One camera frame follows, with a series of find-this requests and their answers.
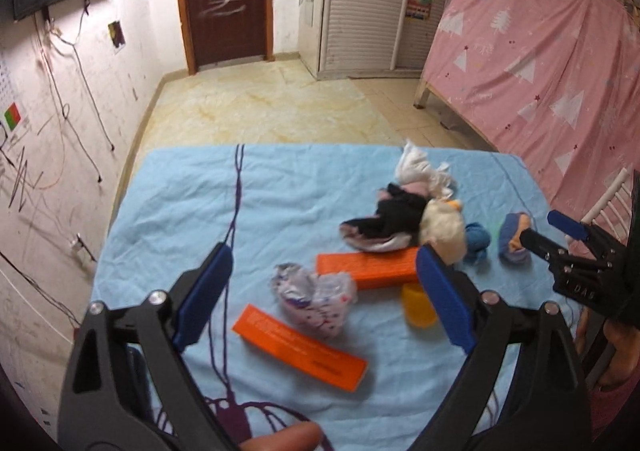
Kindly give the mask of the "left hand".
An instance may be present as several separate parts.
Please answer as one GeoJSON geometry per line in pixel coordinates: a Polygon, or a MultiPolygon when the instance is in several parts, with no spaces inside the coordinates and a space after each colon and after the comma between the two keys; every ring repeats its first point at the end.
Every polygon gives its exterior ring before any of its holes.
{"type": "Polygon", "coordinates": [[[302,422],[272,435],[253,438],[240,445],[242,451],[314,451],[320,445],[323,433],[320,426],[302,422]]]}

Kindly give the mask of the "right hand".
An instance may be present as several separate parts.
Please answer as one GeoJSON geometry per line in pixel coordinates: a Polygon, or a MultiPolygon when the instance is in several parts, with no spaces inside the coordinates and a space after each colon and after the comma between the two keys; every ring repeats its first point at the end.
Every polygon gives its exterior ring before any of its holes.
{"type": "Polygon", "coordinates": [[[582,308],[575,338],[589,389],[615,388],[639,365],[639,330],[582,308]]]}

